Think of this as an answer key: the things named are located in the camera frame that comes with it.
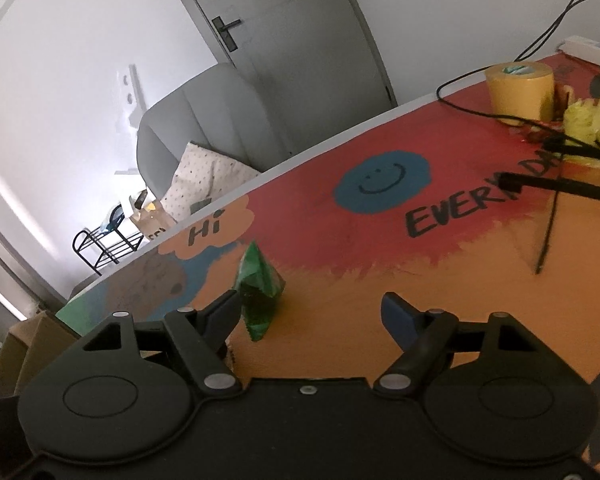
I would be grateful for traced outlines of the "white power strip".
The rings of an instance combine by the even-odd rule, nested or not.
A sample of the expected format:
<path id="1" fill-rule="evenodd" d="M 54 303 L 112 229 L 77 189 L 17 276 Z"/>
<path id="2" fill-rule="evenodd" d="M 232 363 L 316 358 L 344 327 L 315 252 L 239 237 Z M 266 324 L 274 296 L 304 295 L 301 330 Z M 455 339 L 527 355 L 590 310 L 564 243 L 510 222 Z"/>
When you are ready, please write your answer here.
<path id="1" fill-rule="evenodd" d="M 581 36 L 570 36 L 558 47 L 566 55 L 600 66 L 600 42 Z"/>

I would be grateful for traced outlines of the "green snack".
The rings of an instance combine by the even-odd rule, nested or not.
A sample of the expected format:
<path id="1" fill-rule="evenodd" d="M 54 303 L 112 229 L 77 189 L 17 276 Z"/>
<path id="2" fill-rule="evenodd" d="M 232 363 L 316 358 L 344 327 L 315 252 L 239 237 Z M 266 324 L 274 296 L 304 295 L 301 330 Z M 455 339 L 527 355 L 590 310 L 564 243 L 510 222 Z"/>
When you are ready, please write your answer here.
<path id="1" fill-rule="evenodd" d="M 252 342 L 270 328 L 286 282 L 256 243 L 250 243 L 239 261 L 234 289 L 242 305 L 242 319 Z"/>

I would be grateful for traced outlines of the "open cardboard box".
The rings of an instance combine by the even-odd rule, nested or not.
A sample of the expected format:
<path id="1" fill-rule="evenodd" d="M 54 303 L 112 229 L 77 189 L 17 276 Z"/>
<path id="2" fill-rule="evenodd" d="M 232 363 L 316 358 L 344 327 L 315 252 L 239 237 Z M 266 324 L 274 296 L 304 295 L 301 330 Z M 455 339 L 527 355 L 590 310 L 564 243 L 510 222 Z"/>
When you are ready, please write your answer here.
<path id="1" fill-rule="evenodd" d="M 74 330 L 45 311 L 16 323 L 0 350 L 0 396 L 18 396 L 79 339 Z"/>

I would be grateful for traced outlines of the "SF cardboard box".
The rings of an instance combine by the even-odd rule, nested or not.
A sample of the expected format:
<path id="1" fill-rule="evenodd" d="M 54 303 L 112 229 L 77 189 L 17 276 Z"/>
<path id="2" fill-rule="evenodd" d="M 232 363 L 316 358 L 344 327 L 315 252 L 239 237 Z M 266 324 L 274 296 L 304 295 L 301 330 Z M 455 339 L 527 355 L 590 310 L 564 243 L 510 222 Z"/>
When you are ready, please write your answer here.
<path id="1" fill-rule="evenodd" d="M 176 221 L 168 214 L 158 200 L 148 200 L 148 189 L 144 188 L 135 198 L 130 199 L 134 226 L 148 240 L 154 240 L 176 226 Z"/>

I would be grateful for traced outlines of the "white perforated board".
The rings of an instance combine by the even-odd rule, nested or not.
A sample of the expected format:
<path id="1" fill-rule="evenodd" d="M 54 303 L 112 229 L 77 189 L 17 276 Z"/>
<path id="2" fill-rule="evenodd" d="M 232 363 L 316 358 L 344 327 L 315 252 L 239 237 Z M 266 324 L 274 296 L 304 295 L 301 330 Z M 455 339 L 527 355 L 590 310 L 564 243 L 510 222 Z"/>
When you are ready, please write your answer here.
<path id="1" fill-rule="evenodd" d="M 136 133 L 144 114 L 146 102 L 135 64 L 117 72 L 119 97 L 119 125 L 126 133 Z"/>

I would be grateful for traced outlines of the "yellow tape roll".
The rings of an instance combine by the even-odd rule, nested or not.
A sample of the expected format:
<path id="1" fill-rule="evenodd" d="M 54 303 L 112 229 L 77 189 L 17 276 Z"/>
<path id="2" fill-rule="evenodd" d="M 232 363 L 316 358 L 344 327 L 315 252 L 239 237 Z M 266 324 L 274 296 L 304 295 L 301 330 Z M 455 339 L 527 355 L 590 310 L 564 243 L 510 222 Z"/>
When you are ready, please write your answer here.
<path id="1" fill-rule="evenodd" d="M 540 62 L 511 62 L 493 65 L 484 71 L 492 114 L 509 126 L 521 126 L 521 119 L 551 122 L 554 117 L 555 81 L 553 69 Z"/>

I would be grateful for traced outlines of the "dotted white cushion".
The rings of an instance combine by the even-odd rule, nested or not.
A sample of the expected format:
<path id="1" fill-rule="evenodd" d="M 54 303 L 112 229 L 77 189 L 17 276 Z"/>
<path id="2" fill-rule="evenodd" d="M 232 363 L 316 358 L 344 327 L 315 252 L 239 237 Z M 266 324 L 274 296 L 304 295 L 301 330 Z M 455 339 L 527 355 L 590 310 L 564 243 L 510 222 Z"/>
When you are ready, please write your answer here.
<path id="1" fill-rule="evenodd" d="M 189 142 L 160 203 L 173 220 L 182 222 L 259 174 L 237 159 Z"/>

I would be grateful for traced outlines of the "yellow crumpled wrapper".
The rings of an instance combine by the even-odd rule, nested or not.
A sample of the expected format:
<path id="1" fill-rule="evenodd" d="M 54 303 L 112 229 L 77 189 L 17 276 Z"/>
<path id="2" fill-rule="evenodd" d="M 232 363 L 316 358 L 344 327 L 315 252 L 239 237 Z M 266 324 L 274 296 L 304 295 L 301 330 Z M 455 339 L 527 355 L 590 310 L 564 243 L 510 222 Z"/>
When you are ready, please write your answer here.
<path id="1" fill-rule="evenodd" d="M 600 96 L 576 99 L 570 96 L 568 106 L 562 114 L 565 146 L 577 148 L 582 157 L 584 150 L 592 148 L 600 154 Z"/>

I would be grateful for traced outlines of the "grey door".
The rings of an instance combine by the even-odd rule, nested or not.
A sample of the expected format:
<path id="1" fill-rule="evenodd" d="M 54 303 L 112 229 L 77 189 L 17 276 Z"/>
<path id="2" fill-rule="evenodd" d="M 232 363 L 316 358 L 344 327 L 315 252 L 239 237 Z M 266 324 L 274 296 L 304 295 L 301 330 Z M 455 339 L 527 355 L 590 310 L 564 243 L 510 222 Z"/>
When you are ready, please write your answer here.
<path id="1" fill-rule="evenodd" d="M 221 63 L 262 93 L 300 153 L 396 106 L 356 0 L 181 0 Z"/>

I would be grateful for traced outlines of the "black shoe rack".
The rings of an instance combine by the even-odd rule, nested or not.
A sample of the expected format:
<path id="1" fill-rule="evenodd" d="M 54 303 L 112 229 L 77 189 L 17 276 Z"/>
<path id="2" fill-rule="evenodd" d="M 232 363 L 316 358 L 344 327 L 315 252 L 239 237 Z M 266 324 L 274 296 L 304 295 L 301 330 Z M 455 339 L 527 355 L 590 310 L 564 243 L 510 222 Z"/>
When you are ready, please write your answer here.
<path id="1" fill-rule="evenodd" d="M 115 206 L 103 224 L 95 229 L 82 229 L 73 237 L 74 253 L 98 276 L 102 269 L 137 252 L 144 236 L 139 230 L 131 234 L 121 231 L 125 215 L 121 205 Z"/>

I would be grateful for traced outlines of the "colourful cat table mat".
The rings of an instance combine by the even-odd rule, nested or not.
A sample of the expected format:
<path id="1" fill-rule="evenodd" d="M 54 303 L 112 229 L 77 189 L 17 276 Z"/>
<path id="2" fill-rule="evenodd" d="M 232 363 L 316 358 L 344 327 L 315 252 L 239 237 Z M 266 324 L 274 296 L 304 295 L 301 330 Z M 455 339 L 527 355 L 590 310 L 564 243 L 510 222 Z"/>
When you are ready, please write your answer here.
<path id="1" fill-rule="evenodd" d="M 317 145 L 148 245 L 61 321 L 85 334 L 114 311 L 203 308 L 256 244 L 286 286 L 260 341 L 230 336 L 242 380 L 376 377 L 399 354 L 379 313 L 396 292 L 468 321 L 508 312 L 600 390 L 600 202 L 495 185 L 511 171 L 600 186 L 600 164 L 479 117 L 488 105 L 475 84 Z M 600 426 L 588 459 L 600 467 Z"/>

